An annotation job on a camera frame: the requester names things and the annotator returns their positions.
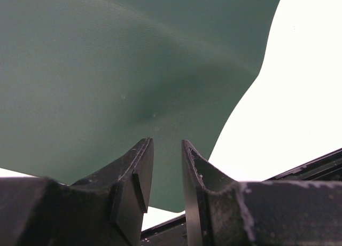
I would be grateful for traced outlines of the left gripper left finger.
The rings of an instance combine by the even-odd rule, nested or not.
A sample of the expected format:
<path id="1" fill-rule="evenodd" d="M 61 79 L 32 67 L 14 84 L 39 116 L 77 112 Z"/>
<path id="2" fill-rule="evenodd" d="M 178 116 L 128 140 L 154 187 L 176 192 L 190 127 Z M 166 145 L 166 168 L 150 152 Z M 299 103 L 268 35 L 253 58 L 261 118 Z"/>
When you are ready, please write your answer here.
<path id="1" fill-rule="evenodd" d="M 1 245 L 139 245 L 153 153 L 153 140 L 144 138 L 72 185 L 2 178 Z"/>

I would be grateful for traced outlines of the dark green placemat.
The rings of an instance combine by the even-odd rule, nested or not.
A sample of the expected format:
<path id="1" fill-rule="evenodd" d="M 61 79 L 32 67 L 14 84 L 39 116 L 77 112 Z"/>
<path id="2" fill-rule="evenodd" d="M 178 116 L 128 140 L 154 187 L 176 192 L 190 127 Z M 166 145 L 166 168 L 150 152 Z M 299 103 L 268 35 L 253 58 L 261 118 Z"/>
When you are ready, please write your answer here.
<path id="1" fill-rule="evenodd" d="M 259 74 L 280 0 L 1 0 L 1 167 L 72 184 L 154 140 L 149 205 L 184 209 Z"/>

